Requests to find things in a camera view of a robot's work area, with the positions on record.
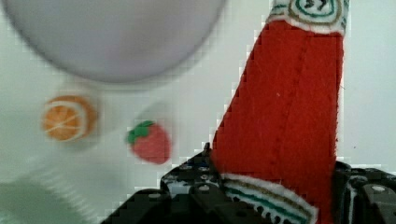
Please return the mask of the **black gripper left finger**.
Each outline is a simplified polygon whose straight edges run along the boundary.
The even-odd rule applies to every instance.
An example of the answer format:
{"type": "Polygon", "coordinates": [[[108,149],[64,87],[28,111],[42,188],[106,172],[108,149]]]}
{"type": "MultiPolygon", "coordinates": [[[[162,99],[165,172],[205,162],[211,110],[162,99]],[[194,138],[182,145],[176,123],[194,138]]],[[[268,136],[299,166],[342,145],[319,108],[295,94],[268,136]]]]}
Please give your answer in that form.
{"type": "Polygon", "coordinates": [[[271,224],[253,206],[225,193],[205,144],[172,169],[157,189],[141,189],[100,224],[271,224]]]}

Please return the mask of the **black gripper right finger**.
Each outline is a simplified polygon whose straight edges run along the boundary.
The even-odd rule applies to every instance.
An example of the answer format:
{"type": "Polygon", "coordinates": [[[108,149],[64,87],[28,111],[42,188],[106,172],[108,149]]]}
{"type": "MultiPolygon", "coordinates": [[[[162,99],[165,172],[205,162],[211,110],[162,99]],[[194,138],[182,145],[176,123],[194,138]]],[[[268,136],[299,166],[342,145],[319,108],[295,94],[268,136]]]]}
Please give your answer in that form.
{"type": "Polygon", "coordinates": [[[396,176],[337,161],[332,175],[334,224],[396,224],[396,176]]]}

